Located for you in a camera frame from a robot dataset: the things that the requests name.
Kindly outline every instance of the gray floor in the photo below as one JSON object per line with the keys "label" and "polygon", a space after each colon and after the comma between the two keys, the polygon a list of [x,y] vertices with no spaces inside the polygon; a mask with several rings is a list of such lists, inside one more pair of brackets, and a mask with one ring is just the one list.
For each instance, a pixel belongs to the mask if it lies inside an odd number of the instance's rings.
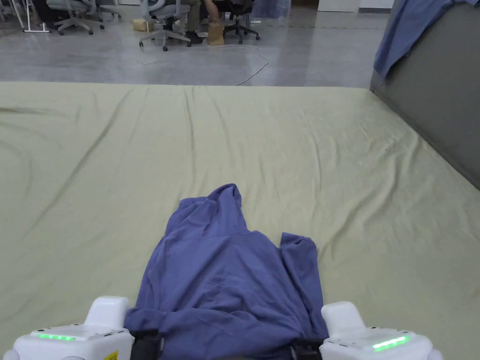
{"label": "gray floor", "polygon": [[[249,47],[187,48],[172,42],[168,52],[145,42],[129,19],[138,7],[122,6],[123,22],[106,22],[94,35],[72,29],[65,36],[24,34],[0,26],[0,81],[55,81],[128,84],[232,85],[264,63]],[[261,35],[244,45],[258,47],[269,64],[244,85],[368,87],[387,15],[326,13],[295,7],[283,21],[254,25]],[[227,44],[238,44],[234,35]]]}

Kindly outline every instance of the gray headboard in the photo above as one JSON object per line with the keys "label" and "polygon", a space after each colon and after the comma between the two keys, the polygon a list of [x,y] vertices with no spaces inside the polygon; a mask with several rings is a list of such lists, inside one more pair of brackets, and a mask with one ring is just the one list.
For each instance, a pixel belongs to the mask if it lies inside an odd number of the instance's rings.
{"label": "gray headboard", "polygon": [[371,90],[480,189],[480,8],[449,10]]}

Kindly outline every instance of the cable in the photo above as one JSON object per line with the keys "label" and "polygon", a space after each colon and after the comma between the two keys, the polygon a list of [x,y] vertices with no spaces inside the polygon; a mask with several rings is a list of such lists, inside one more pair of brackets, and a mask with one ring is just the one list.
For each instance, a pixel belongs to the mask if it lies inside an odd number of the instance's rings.
{"label": "cable", "polygon": [[246,83],[251,78],[253,78],[256,74],[258,74],[260,71],[262,71],[264,69],[264,67],[267,66],[270,63],[270,61],[265,56],[262,55],[262,51],[259,48],[255,47],[255,46],[252,46],[252,45],[208,45],[208,46],[210,46],[211,48],[229,48],[229,47],[231,47],[231,48],[253,48],[253,49],[257,49],[258,50],[258,55],[260,55],[260,57],[266,61],[266,63],[263,64],[263,66],[260,69],[258,69],[257,72],[250,75],[248,78],[243,80],[241,83],[235,84],[234,86],[239,86],[239,85],[242,85],[243,83]]}

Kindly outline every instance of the paper bag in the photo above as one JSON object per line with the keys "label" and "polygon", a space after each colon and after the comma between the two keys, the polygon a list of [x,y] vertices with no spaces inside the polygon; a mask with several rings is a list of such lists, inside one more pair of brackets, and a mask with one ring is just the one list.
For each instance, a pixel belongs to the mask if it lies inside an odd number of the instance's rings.
{"label": "paper bag", "polygon": [[223,29],[225,26],[223,22],[218,21],[208,24],[208,36],[207,42],[208,45],[223,45],[225,41],[223,40]]}

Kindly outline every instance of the bed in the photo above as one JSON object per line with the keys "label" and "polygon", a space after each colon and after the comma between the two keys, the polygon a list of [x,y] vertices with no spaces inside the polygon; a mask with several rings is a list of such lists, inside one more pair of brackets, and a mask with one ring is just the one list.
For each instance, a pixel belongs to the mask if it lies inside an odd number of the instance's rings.
{"label": "bed", "polygon": [[480,192],[372,92],[59,83],[0,84],[0,352],[133,303],[178,201],[229,182],[314,240],[325,302],[477,358]]}

